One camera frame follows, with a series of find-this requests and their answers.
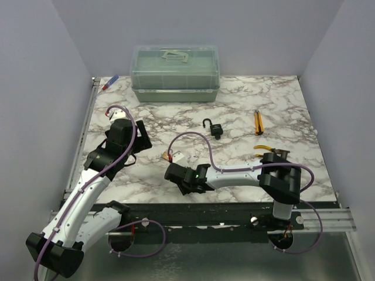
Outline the black Kaijing padlock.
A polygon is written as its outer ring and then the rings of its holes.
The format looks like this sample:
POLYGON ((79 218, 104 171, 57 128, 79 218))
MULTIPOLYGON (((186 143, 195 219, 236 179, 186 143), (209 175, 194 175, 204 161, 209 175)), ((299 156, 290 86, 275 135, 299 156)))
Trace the black Kaijing padlock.
POLYGON ((203 125, 204 128, 206 127, 206 122, 209 123, 211 136, 214 136, 215 140, 220 140, 221 136, 223 134, 223 129, 222 129, 221 125, 220 124, 213 124, 211 119, 205 118, 202 121, 202 125, 203 125))

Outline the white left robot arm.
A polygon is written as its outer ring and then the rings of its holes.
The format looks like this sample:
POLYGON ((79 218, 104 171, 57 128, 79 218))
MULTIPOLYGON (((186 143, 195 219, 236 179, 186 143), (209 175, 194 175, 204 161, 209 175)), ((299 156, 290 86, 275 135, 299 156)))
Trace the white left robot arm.
POLYGON ((127 166, 127 160, 150 149, 152 143, 142 120, 116 118, 105 133, 106 138, 87 155, 79 180, 54 219, 40 232, 32 232, 26 247, 36 263, 34 279, 43 266, 56 275, 70 278, 80 267, 85 251, 106 232, 124 231, 130 217, 126 208, 112 201, 92 223, 84 219, 99 195, 116 174, 127 166))

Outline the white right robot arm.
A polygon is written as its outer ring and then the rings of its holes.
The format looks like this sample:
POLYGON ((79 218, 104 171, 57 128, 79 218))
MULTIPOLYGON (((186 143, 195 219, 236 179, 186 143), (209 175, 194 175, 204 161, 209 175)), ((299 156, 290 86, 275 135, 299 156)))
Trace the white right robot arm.
POLYGON ((170 163, 164 178, 175 183, 183 195, 224 187, 260 187, 273 199, 269 217, 276 229, 289 225, 293 206, 299 203, 301 193, 301 168, 275 153, 266 153, 257 162, 218 168, 202 164, 192 169, 170 163))

